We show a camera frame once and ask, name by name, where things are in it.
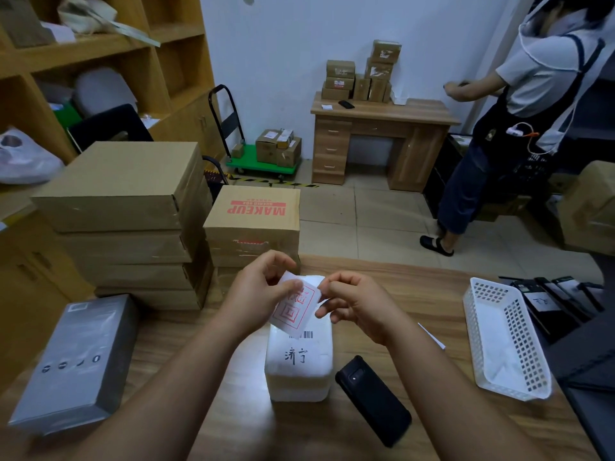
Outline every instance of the white wall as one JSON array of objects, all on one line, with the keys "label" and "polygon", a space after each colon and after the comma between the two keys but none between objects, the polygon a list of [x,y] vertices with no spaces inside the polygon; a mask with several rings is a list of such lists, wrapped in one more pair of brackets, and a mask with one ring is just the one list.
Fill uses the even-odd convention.
[{"label": "white wall", "polygon": [[[463,119],[468,104],[446,97],[449,80],[474,77],[507,0],[201,0],[216,83],[233,92],[246,140],[293,128],[312,158],[314,93],[328,59],[365,69],[375,38],[401,42],[394,89],[438,99]],[[377,161],[390,144],[367,141]],[[369,157],[363,145],[362,155]]]}]

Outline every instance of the white card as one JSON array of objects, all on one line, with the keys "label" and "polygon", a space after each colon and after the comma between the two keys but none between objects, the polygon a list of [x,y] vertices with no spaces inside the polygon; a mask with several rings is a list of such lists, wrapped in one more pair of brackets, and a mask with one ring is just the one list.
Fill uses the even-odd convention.
[{"label": "white card", "polygon": [[[280,283],[289,279],[300,278],[287,271],[280,278]],[[301,292],[282,299],[269,319],[272,325],[293,338],[298,338],[303,334],[310,316],[314,315],[320,302],[320,290],[307,281],[300,280],[303,282]]]}]

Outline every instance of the white label on black box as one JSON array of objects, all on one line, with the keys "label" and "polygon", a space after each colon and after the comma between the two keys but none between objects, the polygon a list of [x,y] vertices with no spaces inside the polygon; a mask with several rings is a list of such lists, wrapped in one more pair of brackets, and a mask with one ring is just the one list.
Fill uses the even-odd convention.
[{"label": "white label on black box", "polygon": [[561,310],[547,293],[524,293],[524,295],[538,312]]}]

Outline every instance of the phone case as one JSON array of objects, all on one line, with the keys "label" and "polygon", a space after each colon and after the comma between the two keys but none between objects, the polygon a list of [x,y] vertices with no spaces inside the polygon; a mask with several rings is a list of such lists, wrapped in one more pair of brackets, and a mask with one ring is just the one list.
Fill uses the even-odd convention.
[{"label": "phone case", "polygon": [[361,356],[337,372],[335,381],[386,447],[406,433],[412,416]]}]

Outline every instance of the human arm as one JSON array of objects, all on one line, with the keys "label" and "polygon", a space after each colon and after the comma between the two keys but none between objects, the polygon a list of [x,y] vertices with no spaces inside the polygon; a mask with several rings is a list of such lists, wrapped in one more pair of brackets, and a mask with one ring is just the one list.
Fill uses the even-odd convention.
[{"label": "human arm", "polygon": [[77,449],[73,460],[188,457],[237,346],[303,284],[277,284],[296,263],[269,251],[237,274],[218,313]]},{"label": "human arm", "polygon": [[457,102],[473,102],[497,94],[507,85],[506,81],[494,71],[477,81],[464,81],[460,84],[447,82],[444,85],[444,91]]},{"label": "human arm", "polygon": [[333,323],[353,321],[387,347],[441,459],[548,459],[373,279],[343,271],[324,279],[319,289],[331,299],[316,317],[330,311]]}]

